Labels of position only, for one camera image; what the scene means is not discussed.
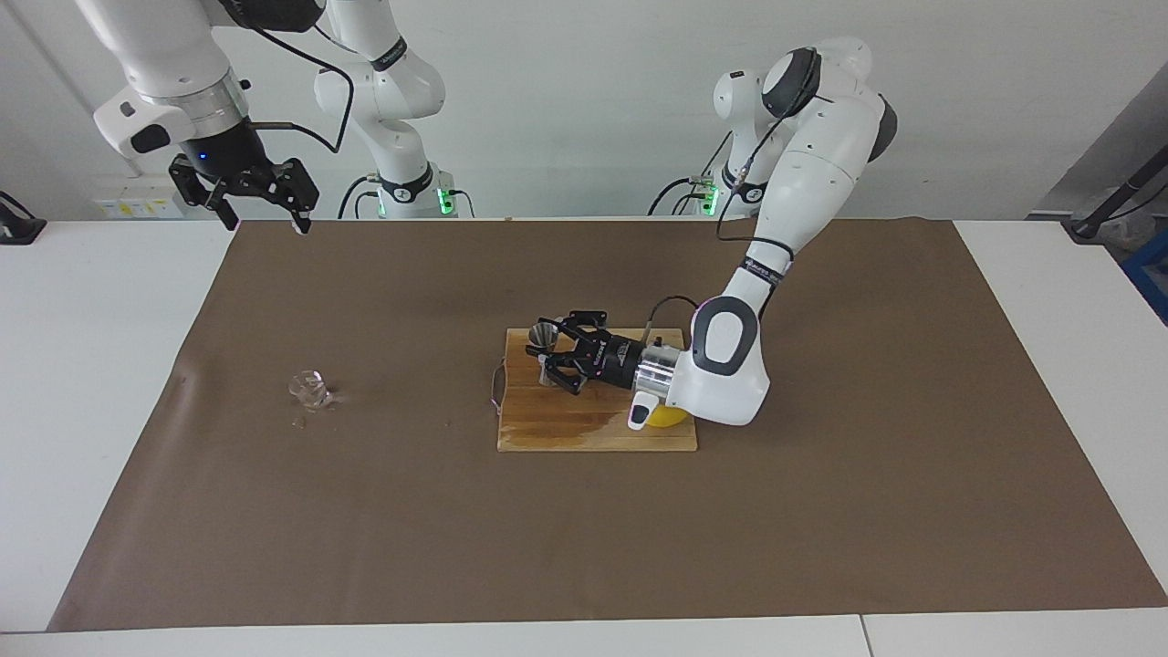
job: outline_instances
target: white table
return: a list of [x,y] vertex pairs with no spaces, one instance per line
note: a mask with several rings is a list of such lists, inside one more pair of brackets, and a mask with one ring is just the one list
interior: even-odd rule
[[[1168,328],[1101,248],[1051,223],[959,229],[1161,582]],[[721,621],[209,628],[40,635],[230,236],[214,222],[55,223],[0,250],[0,656],[1148,655],[1168,610]]]

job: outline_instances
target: green led light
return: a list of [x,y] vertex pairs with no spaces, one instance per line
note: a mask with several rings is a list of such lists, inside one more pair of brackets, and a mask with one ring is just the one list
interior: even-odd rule
[[442,188],[438,189],[438,208],[442,209],[443,214],[454,212],[454,201],[451,199],[450,192]]
[[715,210],[718,209],[718,188],[710,187],[709,192],[705,193],[705,199],[702,200],[702,212],[705,216],[714,216]]

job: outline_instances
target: black stand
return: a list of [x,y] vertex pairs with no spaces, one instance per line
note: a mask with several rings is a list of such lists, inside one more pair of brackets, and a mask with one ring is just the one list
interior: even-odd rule
[[0,245],[27,247],[48,223],[43,219],[21,219],[0,203]]
[[1152,155],[1152,159],[1141,166],[1140,171],[1136,171],[1119,189],[1115,189],[1115,193],[1108,196],[1101,206],[1096,208],[1091,216],[1079,221],[1064,221],[1063,228],[1075,242],[1079,244],[1093,243],[1091,240],[1099,234],[1099,227],[1164,167],[1168,167],[1168,146],[1160,148],[1160,152]]

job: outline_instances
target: wooden cutting board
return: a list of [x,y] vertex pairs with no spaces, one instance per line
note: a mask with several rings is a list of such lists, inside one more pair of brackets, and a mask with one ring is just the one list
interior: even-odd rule
[[[640,339],[644,328],[610,328],[618,336]],[[507,330],[503,358],[506,383],[499,417],[499,451],[696,451],[697,429],[693,417],[674,427],[628,428],[632,390],[600,381],[588,381],[579,395],[540,383],[540,361],[523,351],[527,328]],[[654,330],[683,348],[680,328]],[[571,346],[561,337],[557,351]]]

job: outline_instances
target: white wall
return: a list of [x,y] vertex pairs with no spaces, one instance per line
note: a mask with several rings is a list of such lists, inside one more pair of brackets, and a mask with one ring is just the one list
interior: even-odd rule
[[[68,71],[86,109],[124,84],[72,2],[5,4],[51,46],[41,68]],[[1168,60],[1163,0],[395,0],[394,11],[449,89],[443,112],[417,122],[429,154],[474,194],[480,215],[644,213],[721,139],[710,94],[722,72],[767,68],[793,47],[855,34],[871,44],[871,83],[902,127],[844,214],[1021,219]],[[0,37],[18,29],[2,25]],[[255,118],[333,134],[313,101],[315,67],[239,29],[216,39],[256,84]],[[349,57],[313,35],[292,41]],[[96,154],[96,131],[78,125],[79,105],[58,106],[51,81],[26,79],[12,92],[27,77],[12,69],[39,56],[26,46],[7,40],[0,64],[0,185],[57,216],[92,216],[77,189],[125,170]],[[305,160],[324,193],[321,215],[370,168],[356,140],[340,157],[297,134],[265,140],[273,158]],[[14,178],[25,161],[69,180]],[[145,168],[160,174],[164,164]],[[241,214],[272,212],[249,205]]]

